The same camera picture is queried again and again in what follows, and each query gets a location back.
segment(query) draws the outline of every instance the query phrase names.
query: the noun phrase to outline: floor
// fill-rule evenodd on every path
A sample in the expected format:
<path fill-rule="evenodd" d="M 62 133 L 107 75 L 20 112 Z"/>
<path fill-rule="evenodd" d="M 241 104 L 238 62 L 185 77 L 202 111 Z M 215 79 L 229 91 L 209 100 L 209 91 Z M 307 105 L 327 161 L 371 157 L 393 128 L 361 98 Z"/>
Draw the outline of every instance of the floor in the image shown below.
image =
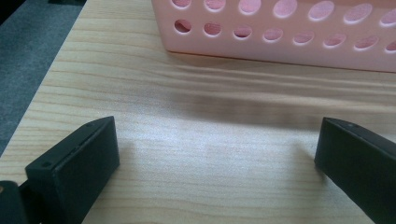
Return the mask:
<path fill-rule="evenodd" d="M 83 5 L 26 0 L 0 25 L 0 156 Z"/>

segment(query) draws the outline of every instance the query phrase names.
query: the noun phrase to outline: basket hole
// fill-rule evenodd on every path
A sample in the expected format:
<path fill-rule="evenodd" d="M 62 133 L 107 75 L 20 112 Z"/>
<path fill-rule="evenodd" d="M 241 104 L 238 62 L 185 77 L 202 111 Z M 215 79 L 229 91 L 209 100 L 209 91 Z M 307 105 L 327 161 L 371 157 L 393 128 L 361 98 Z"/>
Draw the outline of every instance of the basket hole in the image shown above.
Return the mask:
<path fill-rule="evenodd" d="M 239 8 L 247 13 L 253 14 L 262 6 L 262 0 L 241 0 L 239 1 Z"/>
<path fill-rule="evenodd" d="M 279 18 L 287 18 L 291 16 L 297 9 L 296 0 L 279 0 L 274 7 L 274 13 Z"/>
<path fill-rule="evenodd" d="M 396 53 L 396 41 L 390 43 L 389 45 L 387 45 L 386 47 L 386 51 L 389 53 Z"/>
<path fill-rule="evenodd" d="M 323 44 L 328 48 L 335 48 L 340 44 L 344 43 L 346 39 L 347 36 L 344 34 L 335 34 L 327 37 L 327 39 L 324 40 Z"/>
<path fill-rule="evenodd" d="M 276 42 L 283 36 L 283 30 L 280 28 L 271 28 L 264 32 L 263 38 L 267 42 Z"/>
<path fill-rule="evenodd" d="M 221 25 L 219 23 L 209 22 L 205 24 L 204 31 L 208 35 L 218 35 L 221 32 Z"/>
<path fill-rule="evenodd" d="M 357 50 L 365 50 L 369 49 L 373 45 L 375 45 L 379 40 L 379 37 L 376 35 L 370 35 L 368 37 L 364 37 L 363 39 L 358 40 L 355 43 L 355 49 Z"/>
<path fill-rule="evenodd" d="M 350 9 L 344 16 L 344 20 L 349 24 L 358 23 L 367 18 L 371 14 L 372 10 L 373 6 L 371 4 L 360 4 Z"/>
<path fill-rule="evenodd" d="M 205 4 L 209 9 L 220 10 L 225 7 L 225 0 L 205 0 Z"/>
<path fill-rule="evenodd" d="M 396 8 L 388 12 L 384 17 L 382 17 L 381 23 L 385 26 L 391 26 L 396 24 Z"/>
<path fill-rule="evenodd" d="M 247 25 L 241 25 L 233 31 L 233 34 L 240 39 L 248 38 L 251 33 L 253 30 Z"/>
<path fill-rule="evenodd" d="M 175 21 L 175 28 L 182 34 L 186 34 L 191 30 L 191 23 L 186 20 Z"/>
<path fill-rule="evenodd" d="M 309 18 L 313 21 L 322 21 L 332 14 L 334 3 L 332 1 L 322 1 L 312 6 L 309 10 Z"/>
<path fill-rule="evenodd" d="M 315 34 L 312 31 L 305 31 L 301 32 L 297 35 L 294 36 L 293 41 L 297 45 L 306 45 L 308 44 L 312 39 L 314 39 Z"/>
<path fill-rule="evenodd" d="M 187 7 L 191 4 L 191 0 L 172 0 L 177 7 Z"/>

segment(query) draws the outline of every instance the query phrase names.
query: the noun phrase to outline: light wood surface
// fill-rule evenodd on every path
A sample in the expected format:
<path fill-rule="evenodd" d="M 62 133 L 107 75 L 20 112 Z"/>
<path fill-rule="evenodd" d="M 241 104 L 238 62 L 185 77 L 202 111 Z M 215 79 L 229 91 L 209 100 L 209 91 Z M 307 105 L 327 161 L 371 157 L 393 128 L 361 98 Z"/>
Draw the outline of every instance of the light wood surface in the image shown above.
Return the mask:
<path fill-rule="evenodd" d="M 395 95 L 396 74 L 169 53 L 149 0 L 89 0 L 0 179 L 113 115 L 121 166 L 84 223 L 372 223 L 313 158 L 324 116 L 395 141 Z"/>

